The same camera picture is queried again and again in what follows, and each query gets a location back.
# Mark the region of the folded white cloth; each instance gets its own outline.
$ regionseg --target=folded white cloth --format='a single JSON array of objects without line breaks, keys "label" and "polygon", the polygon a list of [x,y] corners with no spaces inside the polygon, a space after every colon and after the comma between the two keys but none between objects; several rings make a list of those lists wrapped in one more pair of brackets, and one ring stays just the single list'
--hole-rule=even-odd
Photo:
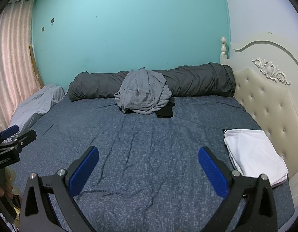
[{"label": "folded white cloth", "polygon": [[264,131],[232,129],[224,132],[233,166],[244,176],[258,178],[264,173],[272,187],[286,181],[289,173]]}]

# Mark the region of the curtain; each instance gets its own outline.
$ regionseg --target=curtain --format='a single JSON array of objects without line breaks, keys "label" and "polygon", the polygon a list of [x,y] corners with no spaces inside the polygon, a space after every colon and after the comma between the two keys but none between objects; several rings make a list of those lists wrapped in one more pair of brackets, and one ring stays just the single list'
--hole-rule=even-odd
[{"label": "curtain", "polygon": [[29,51],[33,2],[12,2],[0,15],[0,131],[18,104],[40,89]]}]

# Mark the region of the white wall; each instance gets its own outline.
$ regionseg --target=white wall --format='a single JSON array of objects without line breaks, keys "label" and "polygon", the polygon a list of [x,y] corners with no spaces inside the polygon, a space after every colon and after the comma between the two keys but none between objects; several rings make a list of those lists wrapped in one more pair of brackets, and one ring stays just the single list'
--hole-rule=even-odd
[{"label": "white wall", "polygon": [[298,48],[298,13],[289,0],[227,0],[231,42],[252,34],[272,32]]}]

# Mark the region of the headboard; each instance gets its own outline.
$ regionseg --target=headboard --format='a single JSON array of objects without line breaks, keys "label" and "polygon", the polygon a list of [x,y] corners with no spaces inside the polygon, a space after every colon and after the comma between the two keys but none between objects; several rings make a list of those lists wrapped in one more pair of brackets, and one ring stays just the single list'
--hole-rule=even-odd
[{"label": "headboard", "polygon": [[234,97],[271,140],[289,170],[294,206],[298,206],[298,49],[288,40],[261,33],[231,43],[222,38],[220,63],[234,72]]}]

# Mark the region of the bed sheet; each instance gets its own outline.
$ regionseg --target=bed sheet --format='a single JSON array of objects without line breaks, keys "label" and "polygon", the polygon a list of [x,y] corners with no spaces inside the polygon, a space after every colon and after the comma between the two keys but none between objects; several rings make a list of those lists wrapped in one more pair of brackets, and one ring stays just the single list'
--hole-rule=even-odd
[{"label": "bed sheet", "polygon": [[[172,118],[124,114],[113,98],[62,99],[32,127],[37,139],[25,147],[15,184],[23,192],[29,173],[67,168],[90,146],[100,159],[74,197],[97,231],[201,231],[222,202],[198,163],[208,146],[232,169],[222,129],[260,127],[235,98],[175,98]],[[288,182],[276,187],[278,227],[294,213]],[[52,197],[63,228],[68,225]],[[235,228],[242,200],[228,228]]]}]

